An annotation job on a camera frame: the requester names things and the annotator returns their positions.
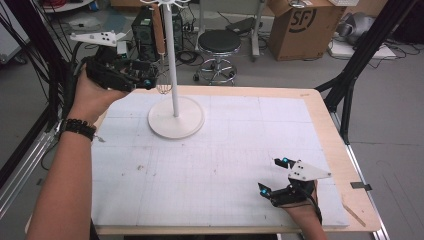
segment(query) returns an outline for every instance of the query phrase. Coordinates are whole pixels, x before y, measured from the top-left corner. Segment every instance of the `wooden table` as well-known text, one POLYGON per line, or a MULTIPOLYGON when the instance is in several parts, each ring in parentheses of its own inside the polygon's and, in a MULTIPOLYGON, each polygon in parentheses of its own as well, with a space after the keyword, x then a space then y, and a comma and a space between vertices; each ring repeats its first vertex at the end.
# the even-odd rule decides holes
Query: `wooden table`
MULTIPOLYGON (((349 220, 346 228, 325 228, 326 232, 375 232, 380 222, 364 189, 353 189, 351 182, 360 182, 342 139, 323 103, 319 92, 313 89, 245 88, 179 86, 180 95, 256 96, 303 99, 312 119, 325 158, 332 172, 342 204, 349 220)), ((158 94, 154 90, 136 90, 135 93, 158 94)), ((97 226, 99 234, 214 234, 214 233, 284 233, 298 232, 288 227, 156 227, 156 226, 97 226)))

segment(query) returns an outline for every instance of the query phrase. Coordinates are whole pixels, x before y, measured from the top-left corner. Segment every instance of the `cardboard box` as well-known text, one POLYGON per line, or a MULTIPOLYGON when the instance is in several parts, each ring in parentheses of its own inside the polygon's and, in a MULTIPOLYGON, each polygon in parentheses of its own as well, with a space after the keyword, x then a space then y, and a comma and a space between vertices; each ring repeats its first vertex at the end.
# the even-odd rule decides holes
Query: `cardboard box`
POLYGON ((304 2, 308 6, 299 9, 287 1, 268 0, 275 14, 268 47, 277 61, 322 57, 346 10, 327 0, 304 2))

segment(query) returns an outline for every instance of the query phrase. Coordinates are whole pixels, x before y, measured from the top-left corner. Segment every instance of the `round white base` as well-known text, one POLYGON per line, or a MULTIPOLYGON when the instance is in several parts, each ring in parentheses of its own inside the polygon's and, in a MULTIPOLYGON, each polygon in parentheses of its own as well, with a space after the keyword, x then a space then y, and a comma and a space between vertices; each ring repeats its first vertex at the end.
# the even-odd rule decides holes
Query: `round white base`
POLYGON ((205 115, 202 107, 186 97, 178 98, 179 116, 174 117, 172 98, 157 103, 150 109, 149 124, 158 135, 181 139, 193 135, 202 128, 205 115))

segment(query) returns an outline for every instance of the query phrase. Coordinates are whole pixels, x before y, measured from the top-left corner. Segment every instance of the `black wristwatch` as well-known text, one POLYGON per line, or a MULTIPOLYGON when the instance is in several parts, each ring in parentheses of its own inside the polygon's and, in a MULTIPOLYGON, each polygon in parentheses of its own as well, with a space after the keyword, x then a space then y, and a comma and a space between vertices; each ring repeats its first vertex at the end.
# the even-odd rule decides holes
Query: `black wristwatch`
POLYGON ((63 119, 59 125, 59 133, 62 135, 63 132, 69 131, 84 135, 93 141, 94 133, 96 133, 96 126, 90 124, 87 121, 79 119, 63 119))

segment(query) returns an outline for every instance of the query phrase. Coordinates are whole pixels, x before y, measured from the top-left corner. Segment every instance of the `stool wheel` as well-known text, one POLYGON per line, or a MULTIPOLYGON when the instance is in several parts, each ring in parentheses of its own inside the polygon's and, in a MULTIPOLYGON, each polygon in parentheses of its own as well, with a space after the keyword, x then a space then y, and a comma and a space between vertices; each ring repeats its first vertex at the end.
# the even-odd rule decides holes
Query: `stool wheel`
POLYGON ((193 75, 193 81, 198 82, 199 81, 199 74, 194 74, 193 75))

